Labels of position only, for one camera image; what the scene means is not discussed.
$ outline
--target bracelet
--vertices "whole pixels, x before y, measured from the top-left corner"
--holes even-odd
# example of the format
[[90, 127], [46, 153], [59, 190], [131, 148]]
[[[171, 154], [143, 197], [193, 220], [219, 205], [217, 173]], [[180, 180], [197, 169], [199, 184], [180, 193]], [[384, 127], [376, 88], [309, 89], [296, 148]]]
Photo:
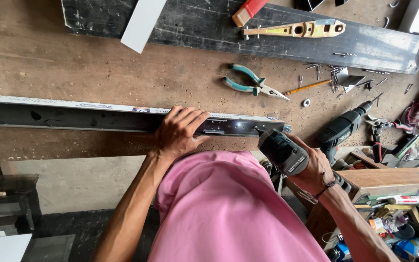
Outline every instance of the bracelet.
[[334, 175], [334, 178], [335, 178], [335, 180], [333, 181], [333, 182], [330, 182], [330, 183], [325, 183], [324, 182], [324, 175], [325, 175], [326, 173], [325, 172], [323, 172], [323, 184], [326, 186], [326, 188], [324, 188], [321, 192], [319, 192], [319, 194], [317, 194], [316, 196], [314, 196], [314, 198], [316, 199], [316, 200], [318, 200], [318, 198], [319, 198], [319, 196], [321, 196], [321, 194], [323, 194], [325, 191], [326, 191], [326, 189], [328, 189], [328, 188], [332, 188], [332, 187], [334, 187], [335, 185], [337, 185], [337, 184], [339, 184], [339, 177], [336, 175], [336, 174], [334, 174], [333, 173], [333, 175]]

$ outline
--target concrete floor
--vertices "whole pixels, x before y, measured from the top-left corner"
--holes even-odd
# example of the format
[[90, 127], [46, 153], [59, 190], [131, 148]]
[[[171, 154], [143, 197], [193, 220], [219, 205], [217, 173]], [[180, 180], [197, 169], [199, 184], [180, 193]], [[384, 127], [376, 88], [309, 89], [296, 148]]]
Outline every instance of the concrete floor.
[[[337, 159], [355, 147], [341, 147]], [[262, 160], [260, 151], [251, 151]], [[15, 174], [37, 174], [42, 214], [115, 208], [145, 156], [13, 161]], [[292, 194], [284, 188], [283, 195]]]

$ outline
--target person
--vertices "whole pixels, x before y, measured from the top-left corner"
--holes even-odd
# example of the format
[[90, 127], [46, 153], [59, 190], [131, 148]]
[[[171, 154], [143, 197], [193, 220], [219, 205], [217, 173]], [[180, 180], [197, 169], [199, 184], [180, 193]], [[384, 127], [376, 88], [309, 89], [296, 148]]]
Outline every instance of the person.
[[[131, 261], [155, 192], [160, 228], [150, 262], [329, 261], [250, 152], [209, 151], [182, 158], [209, 139], [193, 137], [209, 115], [182, 106], [169, 111], [105, 227], [92, 261]], [[326, 156], [286, 135], [310, 156], [306, 169], [289, 179], [329, 210], [354, 262], [399, 261], [345, 191], [339, 185], [325, 185], [334, 181]]]

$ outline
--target green pliers handle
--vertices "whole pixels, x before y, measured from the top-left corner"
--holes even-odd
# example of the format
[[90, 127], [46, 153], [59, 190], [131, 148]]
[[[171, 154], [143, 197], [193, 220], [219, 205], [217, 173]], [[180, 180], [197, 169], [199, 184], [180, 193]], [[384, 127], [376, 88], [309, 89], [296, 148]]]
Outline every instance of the green pliers handle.
[[229, 86], [230, 88], [235, 89], [237, 91], [252, 92], [255, 97], [260, 93], [259, 87], [265, 84], [265, 78], [259, 78], [256, 74], [253, 73], [253, 71], [240, 64], [230, 64], [229, 69], [239, 71], [248, 75], [248, 77], [250, 77], [250, 79], [252, 79], [252, 81], [255, 82], [258, 87], [237, 84], [230, 80], [228, 77], [224, 77], [223, 83], [226, 84], [226, 86]]

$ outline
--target wooden table surface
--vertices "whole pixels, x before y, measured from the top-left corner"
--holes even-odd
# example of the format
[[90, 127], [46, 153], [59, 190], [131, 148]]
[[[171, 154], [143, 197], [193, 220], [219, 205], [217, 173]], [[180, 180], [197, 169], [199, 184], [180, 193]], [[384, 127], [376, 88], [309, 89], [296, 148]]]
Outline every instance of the wooden table surface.
[[[327, 0], [315, 12], [379, 25], [396, 12], [387, 8], [387, 2], [392, 1], [353, 0], [334, 8], [334, 1]], [[277, 116], [310, 146], [317, 146], [315, 137], [329, 121], [382, 91], [380, 107], [370, 114], [388, 120], [400, 117], [419, 98], [419, 74], [390, 74], [378, 88], [354, 88], [341, 99], [329, 85], [292, 94], [291, 102], [254, 97], [221, 83], [226, 75], [241, 79], [227, 69], [228, 63], [251, 68], [279, 91], [296, 89], [299, 75], [304, 75], [303, 85], [317, 82], [314, 69], [304, 69], [302, 62], [155, 44], [147, 44], [139, 55], [119, 40], [70, 35], [58, 0], [0, 4], [0, 95], [162, 108], [183, 104], [212, 112]], [[323, 67], [320, 80], [330, 78], [326, 70]], [[376, 81], [384, 78], [358, 69], [349, 72]], [[414, 86], [404, 95], [409, 83]], [[311, 106], [301, 107], [306, 98]], [[399, 131], [385, 130], [381, 141], [394, 144], [400, 136]], [[341, 145], [359, 146], [370, 139], [369, 127], [362, 125]], [[254, 150], [257, 141], [212, 138], [201, 150]], [[144, 154], [151, 145], [152, 136], [147, 134], [0, 127], [0, 161]]]

